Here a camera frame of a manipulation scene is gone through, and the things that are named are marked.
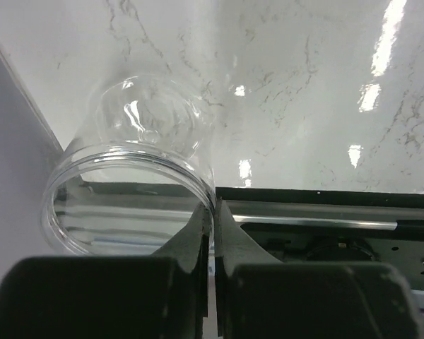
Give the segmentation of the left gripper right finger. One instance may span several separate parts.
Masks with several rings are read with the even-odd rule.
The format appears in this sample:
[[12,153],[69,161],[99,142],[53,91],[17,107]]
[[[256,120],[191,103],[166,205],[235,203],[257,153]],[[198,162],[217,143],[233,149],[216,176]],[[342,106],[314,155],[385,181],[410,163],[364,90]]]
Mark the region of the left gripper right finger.
[[410,286],[393,266],[291,261],[264,251],[223,200],[214,212],[222,338],[424,338]]

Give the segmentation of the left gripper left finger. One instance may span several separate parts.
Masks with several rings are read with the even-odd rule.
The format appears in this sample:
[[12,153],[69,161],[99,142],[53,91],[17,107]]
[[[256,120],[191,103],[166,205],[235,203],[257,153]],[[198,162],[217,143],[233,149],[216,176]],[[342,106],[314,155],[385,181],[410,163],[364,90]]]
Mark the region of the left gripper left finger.
[[19,261],[0,284],[0,338],[200,338],[211,226],[198,206],[148,256]]

